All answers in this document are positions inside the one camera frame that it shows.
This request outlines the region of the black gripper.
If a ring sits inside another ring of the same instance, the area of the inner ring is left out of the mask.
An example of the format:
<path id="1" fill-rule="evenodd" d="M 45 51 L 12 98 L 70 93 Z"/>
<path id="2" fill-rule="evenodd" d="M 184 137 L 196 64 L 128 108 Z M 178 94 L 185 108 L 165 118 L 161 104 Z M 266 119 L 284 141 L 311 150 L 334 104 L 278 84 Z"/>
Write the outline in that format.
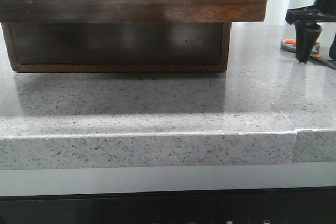
<path id="1" fill-rule="evenodd" d="M 316 22 L 335 23 L 335 0 L 315 0 L 311 6 L 288 9 L 285 21 L 293 24 L 296 32 L 296 59 L 307 63 L 322 32 Z M 336 60 L 336 47 L 329 48 L 329 57 Z"/>

